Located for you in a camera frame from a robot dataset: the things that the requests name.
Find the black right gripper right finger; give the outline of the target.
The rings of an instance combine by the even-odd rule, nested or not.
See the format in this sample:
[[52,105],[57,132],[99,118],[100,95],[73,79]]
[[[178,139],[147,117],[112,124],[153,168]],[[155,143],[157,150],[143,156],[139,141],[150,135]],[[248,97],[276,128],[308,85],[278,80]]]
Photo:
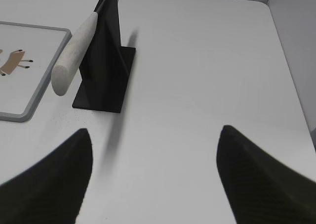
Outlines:
[[316,183],[258,147],[231,125],[217,146],[216,165],[238,224],[314,224]]

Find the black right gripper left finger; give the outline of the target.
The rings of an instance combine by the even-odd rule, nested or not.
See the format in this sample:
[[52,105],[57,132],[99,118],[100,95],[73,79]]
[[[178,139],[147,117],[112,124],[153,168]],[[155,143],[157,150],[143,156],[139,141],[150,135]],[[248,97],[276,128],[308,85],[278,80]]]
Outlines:
[[93,166],[87,129],[0,186],[2,224],[74,224]]

